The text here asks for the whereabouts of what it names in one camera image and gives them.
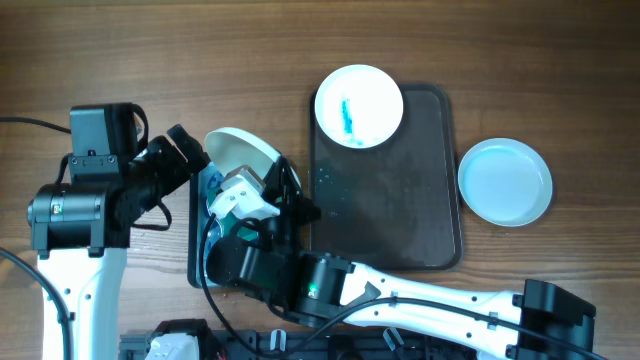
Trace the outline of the white plate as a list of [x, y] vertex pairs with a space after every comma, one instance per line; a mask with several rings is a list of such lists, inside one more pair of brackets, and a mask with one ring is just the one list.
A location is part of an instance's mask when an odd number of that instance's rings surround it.
[[502, 227], [535, 222], [547, 212], [554, 193], [544, 159], [532, 147], [509, 138], [472, 146], [460, 161], [458, 186], [477, 216]]
[[205, 154], [209, 157], [206, 169], [215, 169], [226, 178], [240, 168], [241, 175], [249, 175], [250, 182], [266, 185], [271, 167], [282, 157], [280, 151], [256, 135], [234, 127], [209, 132], [204, 139]]
[[313, 102], [316, 123], [334, 143], [369, 149], [400, 127], [404, 101], [395, 80], [371, 65], [343, 66], [320, 84]]

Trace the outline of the green yellow sponge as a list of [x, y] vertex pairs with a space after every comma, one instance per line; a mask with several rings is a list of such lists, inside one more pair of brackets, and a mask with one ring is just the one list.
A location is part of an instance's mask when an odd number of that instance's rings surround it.
[[[217, 223], [220, 228], [220, 237], [224, 237], [231, 232], [232, 227], [239, 221], [239, 219], [233, 214], [229, 213]], [[250, 230], [246, 227], [242, 227], [238, 230], [237, 236], [247, 241], [257, 241], [259, 233], [254, 230]]]

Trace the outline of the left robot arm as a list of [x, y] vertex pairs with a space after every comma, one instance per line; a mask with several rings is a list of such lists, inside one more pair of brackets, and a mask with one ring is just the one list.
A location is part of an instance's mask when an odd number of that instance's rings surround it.
[[43, 186], [28, 207], [44, 277], [45, 359], [113, 359], [132, 228], [209, 158], [181, 126], [149, 143], [131, 129], [74, 125], [71, 180]]

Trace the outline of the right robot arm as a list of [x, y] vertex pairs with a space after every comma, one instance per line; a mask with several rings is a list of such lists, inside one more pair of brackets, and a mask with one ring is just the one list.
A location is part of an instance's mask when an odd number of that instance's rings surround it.
[[209, 205], [213, 220], [234, 222], [203, 247], [206, 281], [263, 302], [315, 334], [339, 323], [409, 330], [493, 359], [591, 359], [595, 309], [544, 281], [522, 292], [473, 292], [382, 273], [369, 265], [304, 250], [302, 226], [320, 209], [284, 157], [220, 166]]

